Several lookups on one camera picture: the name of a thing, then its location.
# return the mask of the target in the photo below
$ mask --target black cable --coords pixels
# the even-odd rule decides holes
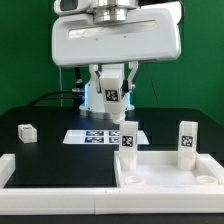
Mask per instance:
[[[37,104],[38,102],[43,101],[43,100],[74,100],[76,98],[77,97],[40,98],[38,100],[35,100],[35,101],[31,102],[28,106],[33,107],[33,106],[35,106],[35,104]]]
[[[30,102],[27,106],[28,107],[32,107],[40,99],[44,99],[44,98],[47,98],[49,96],[59,95],[59,94],[63,94],[63,93],[72,93],[72,90],[55,91],[55,92],[51,92],[51,93],[44,94],[44,95],[38,97],[36,100],[33,100],[32,102]]]
[[[148,69],[148,73],[149,73],[149,78],[150,78],[150,81],[151,81],[152,89],[153,89],[154,95],[156,97],[157,106],[160,108],[159,98],[158,98],[158,95],[157,95],[157,92],[156,92],[156,88],[155,88],[155,85],[154,85],[153,77],[152,77],[151,72],[149,70],[149,64],[147,64],[146,67]]]

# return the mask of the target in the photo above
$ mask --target small white cube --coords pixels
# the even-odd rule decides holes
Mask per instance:
[[[37,142],[37,130],[31,124],[18,125],[18,136],[23,143]]]

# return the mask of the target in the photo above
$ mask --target table surface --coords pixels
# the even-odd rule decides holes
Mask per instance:
[[[200,153],[224,161],[224,127],[193,109],[138,108],[127,113],[127,120],[138,121],[150,145],[138,150],[177,150],[178,128],[182,120],[199,122]],[[38,130],[38,143],[23,144],[19,124],[32,124]],[[118,130],[110,120],[81,117],[73,108],[19,107],[0,117],[0,153],[15,153],[16,172],[7,188],[31,187],[116,187],[113,158],[118,145],[65,145],[68,129]],[[219,214],[147,214],[113,216],[1,216],[1,223],[223,223]]]

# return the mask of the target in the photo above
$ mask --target white block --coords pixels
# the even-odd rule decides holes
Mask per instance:
[[[4,154],[0,158],[0,188],[3,188],[15,171],[15,155]]]
[[[179,128],[178,168],[193,170],[196,161],[198,123],[182,121]]]
[[[119,158],[122,170],[136,169],[138,122],[120,124]]]
[[[31,124],[18,125],[18,136],[23,143],[37,142],[37,130]]]

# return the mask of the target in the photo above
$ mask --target white divider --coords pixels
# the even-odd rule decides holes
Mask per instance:
[[[95,214],[223,213],[224,188],[152,187],[96,196]]]
[[[0,189],[3,188],[15,171],[15,155],[4,154],[0,158]]]
[[[95,214],[95,195],[105,189],[2,189],[0,215]]]

